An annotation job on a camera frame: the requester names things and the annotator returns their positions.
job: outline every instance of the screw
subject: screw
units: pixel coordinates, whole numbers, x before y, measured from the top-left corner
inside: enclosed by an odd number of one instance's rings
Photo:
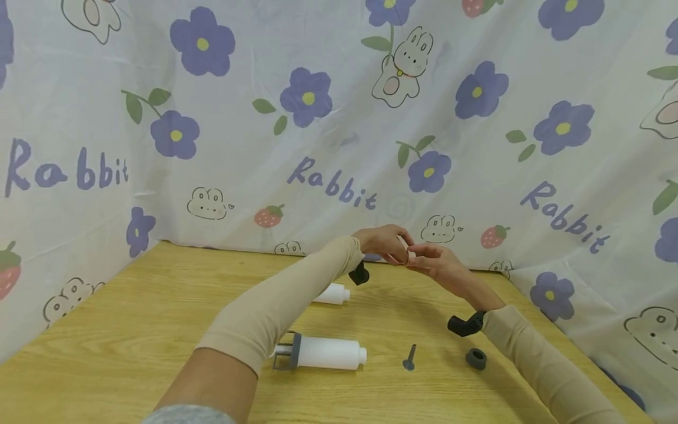
[[[407,357],[406,360],[403,361],[403,368],[405,368],[408,371],[414,370],[414,350],[416,348],[417,345],[412,345],[412,348],[410,348],[410,355]]]

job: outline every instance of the strawberry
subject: strawberry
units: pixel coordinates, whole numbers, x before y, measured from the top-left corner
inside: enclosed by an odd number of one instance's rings
[[[475,18],[483,13],[483,0],[462,0],[462,8],[469,18]]]
[[[9,294],[21,275],[21,256],[12,252],[16,242],[0,250],[0,301]]]
[[[283,218],[283,208],[285,205],[280,206],[267,206],[261,209],[259,212],[254,215],[254,222],[259,227],[271,228],[275,227],[280,223],[280,220]]]
[[[504,242],[506,239],[506,232],[510,229],[510,227],[503,227],[501,225],[490,227],[485,230],[482,236],[480,236],[480,244],[482,244],[485,249],[495,248]]]

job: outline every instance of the gray ring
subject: gray ring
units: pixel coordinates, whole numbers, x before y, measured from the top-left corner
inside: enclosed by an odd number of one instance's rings
[[[487,366],[487,355],[480,349],[472,348],[466,354],[466,362],[477,370],[484,370]]]

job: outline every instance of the wooden table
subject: wooden table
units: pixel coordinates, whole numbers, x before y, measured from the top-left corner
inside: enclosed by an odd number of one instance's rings
[[[2,423],[133,423],[155,406],[223,305],[297,258],[162,242],[0,366]],[[293,329],[358,340],[358,371],[262,371],[251,423],[554,423],[482,335],[445,327],[471,308],[417,273],[369,265],[343,306],[314,303]],[[501,275],[482,273],[577,364],[632,423],[650,419]],[[402,360],[416,343],[416,369]],[[471,347],[487,368],[470,368]]]

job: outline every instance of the white curtain with floral print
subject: white curtain with floral print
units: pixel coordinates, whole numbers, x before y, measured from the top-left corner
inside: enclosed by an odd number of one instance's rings
[[[158,239],[396,223],[678,421],[678,3],[38,3],[0,0],[2,358]]]

